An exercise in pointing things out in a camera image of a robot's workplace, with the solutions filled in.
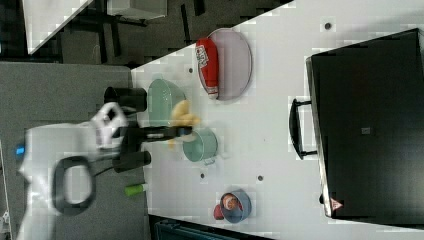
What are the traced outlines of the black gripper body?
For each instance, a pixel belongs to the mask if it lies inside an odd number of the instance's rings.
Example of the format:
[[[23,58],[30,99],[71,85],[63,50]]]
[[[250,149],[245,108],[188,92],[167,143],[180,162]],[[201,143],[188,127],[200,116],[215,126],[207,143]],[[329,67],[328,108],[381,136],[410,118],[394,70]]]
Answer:
[[[120,155],[139,152],[143,142],[148,142],[148,134],[153,134],[154,127],[140,128],[138,125],[119,127],[112,135],[113,138],[122,137]]]

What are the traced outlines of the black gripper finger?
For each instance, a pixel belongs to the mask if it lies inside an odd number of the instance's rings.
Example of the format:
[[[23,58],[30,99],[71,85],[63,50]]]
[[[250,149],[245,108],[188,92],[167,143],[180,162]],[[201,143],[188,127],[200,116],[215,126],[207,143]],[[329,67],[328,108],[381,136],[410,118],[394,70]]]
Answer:
[[[160,127],[156,129],[152,134],[151,138],[159,140],[170,140],[178,137],[190,135],[192,128],[190,126],[171,126],[171,127]]]

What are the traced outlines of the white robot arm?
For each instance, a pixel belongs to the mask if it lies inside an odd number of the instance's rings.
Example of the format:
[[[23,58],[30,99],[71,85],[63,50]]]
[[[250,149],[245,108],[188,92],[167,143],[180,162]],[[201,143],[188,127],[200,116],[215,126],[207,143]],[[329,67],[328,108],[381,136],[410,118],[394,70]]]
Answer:
[[[51,240],[56,219],[88,210],[96,197],[93,163],[111,160],[112,169],[125,172],[151,163],[144,142],[167,141],[193,132],[190,126],[141,127],[116,102],[104,104],[88,121],[51,124],[28,129],[16,149],[19,169],[28,182],[27,204],[16,240]],[[66,174],[79,167],[91,191],[80,201],[67,195]]]

